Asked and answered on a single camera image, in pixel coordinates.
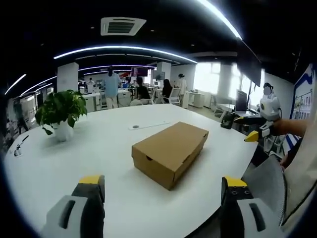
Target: cardboard box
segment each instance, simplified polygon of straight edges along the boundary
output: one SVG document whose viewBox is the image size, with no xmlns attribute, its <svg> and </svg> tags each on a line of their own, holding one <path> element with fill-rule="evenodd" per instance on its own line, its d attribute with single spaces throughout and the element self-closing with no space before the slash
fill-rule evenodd
<svg viewBox="0 0 317 238">
<path fill-rule="evenodd" d="M 202 150 L 208 131 L 178 122 L 132 146 L 134 166 L 171 190 Z"/>
</svg>

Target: floor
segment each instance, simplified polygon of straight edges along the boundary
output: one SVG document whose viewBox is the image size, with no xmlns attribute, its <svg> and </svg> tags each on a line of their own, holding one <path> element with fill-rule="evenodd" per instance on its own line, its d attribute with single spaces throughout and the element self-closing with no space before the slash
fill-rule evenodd
<svg viewBox="0 0 317 238">
<path fill-rule="evenodd" d="M 200 115 L 203 115 L 203 116 L 205 116 L 207 118 L 210 118 L 210 119 L 213 119 L 215 121 L 220 122 L 220 118 L 215 117 L 213 111 L 211 109 L 209 109 L 209 108 L 205 108 L 205 107 L 196 108 L 196 107 L 193 107 L 193 106 L 188 106 L 188 110 L 190 110 L 192 112 L 196 112 L 196 113 L 198 113 Z"/>
</svg>

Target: ceiling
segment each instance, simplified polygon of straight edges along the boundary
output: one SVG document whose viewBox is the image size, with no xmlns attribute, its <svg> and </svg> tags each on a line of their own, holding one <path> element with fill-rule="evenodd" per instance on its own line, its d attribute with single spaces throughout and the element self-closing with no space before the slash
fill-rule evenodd
<svg viewBox="0 0 317 238">
<path fill-rule="evenodd" d="M 313 12 L 316 10 L 313 7 L 300 3 L 285 6 L 276 0 L 209 1 L 237 29 L 262 61 L 266 72 L 294 83 L 308 63 L 316 59 L 316 46 L 313 45 L 313 29 L 316 28 Z M 140 46 L 172 52 L 198 62 L 236 61 L 236 37 L 196 0 L 89 3 L 39 6 L 27 2 L 19 7 L 13 3 L 7 8 L 2 29 L 6 37 L 0 86 L 5 90 L 21 75 L 27 74 L 9 92 L 10 97 L 55 76 L 58 66 L 74 61 L 79 68 L 158 61 L 151 57 L 187 63 L 158 53 L 124 49 L 88 51 L 53 59 L 59 54 L 91 46 Z M 136 17 L 147 22 L 135 36 L 101 36 L 101 18 L 110 16 Z"/>
</svg>

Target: led light strip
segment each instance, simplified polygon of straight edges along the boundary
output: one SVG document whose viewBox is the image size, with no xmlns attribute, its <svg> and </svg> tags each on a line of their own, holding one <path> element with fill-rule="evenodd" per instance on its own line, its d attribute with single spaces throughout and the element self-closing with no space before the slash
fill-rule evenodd
<svg viewBox="0 0 317 238">
<path fill-rule="evenodd" d="M 18 78 L 18 80 L 16 80 L 9 88 L 8 90 L 4 93 L 5 95 L 11 90 L 11 88 L 13 88 L 18 82 L 21 81 L 22 78 L 24 78 L 26 76 L 26 73 L 24 75 L 22 75 L 21 77 Z"/>
<path fill-rule="evenodd" d="M 215 14 L 226 26 L 230 29 L 230 31 L 240 40 L 242 40 L 242 37 L 238 33 L 238 31 L 233 27 L 233 25 L 230 23 L 230 21 L 219 11 L 214 5 L 212 5 L 207 0 L 197 0 L 202 5 L 204 5 L 206 8 L 208 8 L 213 14 Z"/>
<path fill-rule="evenodd" d="M 47 87 L 47 86 L 50 86 L 50 85 L 52 85 L 52 84 L 53 84 L 53 83 L 49 83 L 49 84 L 47 84 L 47 85 L 44 85 L 43 87 L 40 87 L 40 88 L 38 88 L 37 90 L 35 90 L 35 92 L 41 90 L 42 88 L 45 88 L 45 87 Z"/>
<path fill-rule="evenodd" d="M 93 68 L 108 68 L 108 67 L 120 67 L 120 66 L 122 66 L 122 67 L 156 68 L 155 66 L 147 66 L 147 65 L 119 64 L 119 65 L 105 65 L 105 66 L 97 66 L 97 67 L 91 67 L 91 68 L 82 68 L 79 71 L 93 69 Z"/>
<path fill-rule="evenodd" d="M 20 96 L 23 96 L 23 94 L 27 93 L 27 92 L 28 92 L 28 91 L 30 91 L 31 89 L 33 89 L 33 88 L 35 88 L 35 87 L 37 87 L 37 86 L 41 85 L 42 83 L 45 83 L 45 82 L 47 82 L 47 81 L 51 80 L 51 79 L 53 79 L 53 78 L 57 78 L 57 76 L 54 76 L 54 77 L 49 78 L 49 79 L 47 79 L 47 80 L 44 80 L 43 82 L 40 82 L 40 83 L 38 83 L 38 84 L 34 85 L 33 87 L 30 87 L 28 90 L 26 90 L 26 91 L 24 91 L 23 93 L 21 93 L 21 95 L 20 95 Z"/>
<path fill-rule="evenodd" d="M 54 59 L 56 60 L 56 59 L 64 57 L 64 56 L 72 55 L 72 54 L 83 52 L 83 51 L 93 51 L 93 50 L 103 50 L 103 49 L 134 49 L 134 50 L 151 51 L 151 52 L 156 52 L 156 53 L 161 53 L 161 54 L 165 54 L 165 55 L 181 58 L 183 60 L 187 60 L 187 61 L 190 61 L 192 63 L 197 63 L 196 61 L 194 61 L 192 59 L 188 59 L 186 57 L 179 56 L 179 55 L 176 55 L 176 54 L 173 54 L 173 53 L 170 53 L 170 52 L 155 50 L 155 49 L 151 49 L 151 48 L 136 47 L 136 46 L 96 46 L 96 47 L 89 47 L 89 48 L 84 48 L 84 49 L 80 49 L 80 50 L 70 51 L 70 52 L 61 54 L 59 56 L 55 56 Z"/>
<path fill-rule="evenodd" d="M 113 72 L 126 72 L 126 71 L 132 71 L 132 70 L 131 69 L 128 69 L 128 70 L 114 70 Z M 98 71 L 98 72 L 92 72 L 92 73 L 84 73 L 84 75 L 94 74 L 94 73 L 108 73 L 108 71 Z"/>
</svg>

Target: poster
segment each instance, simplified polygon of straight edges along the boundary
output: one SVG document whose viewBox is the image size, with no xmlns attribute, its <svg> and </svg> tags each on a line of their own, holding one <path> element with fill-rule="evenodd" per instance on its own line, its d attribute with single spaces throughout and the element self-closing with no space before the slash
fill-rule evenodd
<svg viewBox="0 0 317 238">
<path fill-rule="evenodd" d="M 312 107 L 313 93 L 309 92 L 295 98 L 292 119 L 308 119 Z"/>
</svg>

